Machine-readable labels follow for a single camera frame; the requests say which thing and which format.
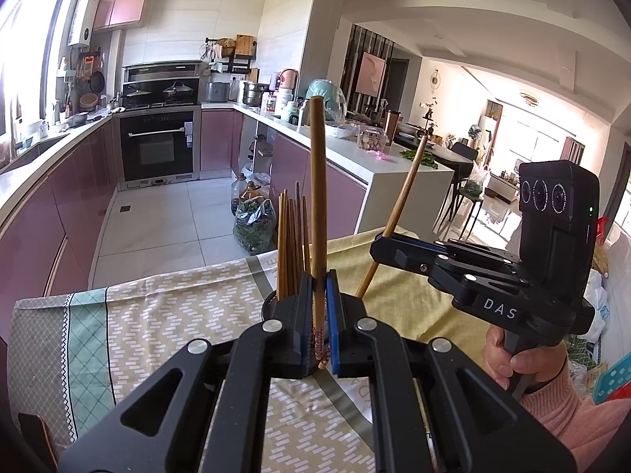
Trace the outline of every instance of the doorway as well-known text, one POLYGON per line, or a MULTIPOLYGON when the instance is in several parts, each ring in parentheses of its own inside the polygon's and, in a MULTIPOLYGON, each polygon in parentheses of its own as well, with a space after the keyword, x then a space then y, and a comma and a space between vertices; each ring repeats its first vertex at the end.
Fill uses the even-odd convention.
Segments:
POLYGON ((399 112, 401 99, 403 97, 403 87, 405 86, 405 77, 408 75, 409 59, 391 58, 389 63, 386 90, 384 91, 384 97, 388 102, 386 108, 399 112))

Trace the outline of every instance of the cutting board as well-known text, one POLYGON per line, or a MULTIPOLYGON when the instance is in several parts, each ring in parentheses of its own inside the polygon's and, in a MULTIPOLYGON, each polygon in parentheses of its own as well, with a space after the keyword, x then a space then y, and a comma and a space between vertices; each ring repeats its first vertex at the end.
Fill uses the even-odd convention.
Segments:
POLYGON ((252 37, 251 35, 238 35, 235 55, 252 56, 253 54, 254 54, 254 37, 252 37))

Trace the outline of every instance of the painting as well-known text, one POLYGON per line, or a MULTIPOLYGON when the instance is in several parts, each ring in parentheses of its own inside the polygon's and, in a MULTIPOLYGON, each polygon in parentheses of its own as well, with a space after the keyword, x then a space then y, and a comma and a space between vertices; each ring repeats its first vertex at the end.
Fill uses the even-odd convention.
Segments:
POLYGON ((385 59, 364 52, 355 91, 367 94, 367 96, 377 97, 385 68, 385 59))

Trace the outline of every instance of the green vegetable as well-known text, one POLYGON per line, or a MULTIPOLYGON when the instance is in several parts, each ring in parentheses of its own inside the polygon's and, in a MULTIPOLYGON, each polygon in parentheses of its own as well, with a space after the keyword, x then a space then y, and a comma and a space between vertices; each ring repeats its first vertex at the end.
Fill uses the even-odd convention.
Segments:
POLYGON ((267 250, 276 227, 276 213, 269 199, 254 197, 239 203, 232 234, 250 256, 267 250))
MULTIPOLYGON (((399 154, 403 156, 403 158, 405 158, 406 160, 413 160, 414 156, 416 155, 416 151, 408 149, 406 151, 401 151, 399 154)), ((421 158, 421 165, 424 165, 425 167, 431 167, 432 169, 438 168, 438 164, 436 163, 434 155, 428 151, 425 151, 423 153, 423 158, 421 158)))

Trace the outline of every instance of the pink sleeve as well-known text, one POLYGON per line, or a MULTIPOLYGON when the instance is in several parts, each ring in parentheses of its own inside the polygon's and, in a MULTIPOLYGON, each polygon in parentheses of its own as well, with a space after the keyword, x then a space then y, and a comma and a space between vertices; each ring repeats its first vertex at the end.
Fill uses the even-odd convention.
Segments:
POLYGON ((579 472, 605 449, 631 409, 631 400, 612 400, 598 406, 580 398, 567 365, 550 384, 524 395, 522 405, 572 452, 579 472))

